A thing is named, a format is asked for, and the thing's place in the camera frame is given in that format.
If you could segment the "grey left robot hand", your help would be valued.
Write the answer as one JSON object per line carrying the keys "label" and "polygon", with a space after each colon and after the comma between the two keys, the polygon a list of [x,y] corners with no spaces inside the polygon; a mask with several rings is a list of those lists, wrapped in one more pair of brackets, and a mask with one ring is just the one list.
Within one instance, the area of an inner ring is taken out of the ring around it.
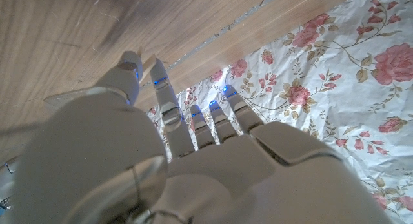
{"label": "grey left robot hand", "polygon": [[217,136],[193,107],[190,137],[162,62],[124,52],[27,143],[4,221],[390,222],[335,150],[224,94],[242,134],[211,102]]}

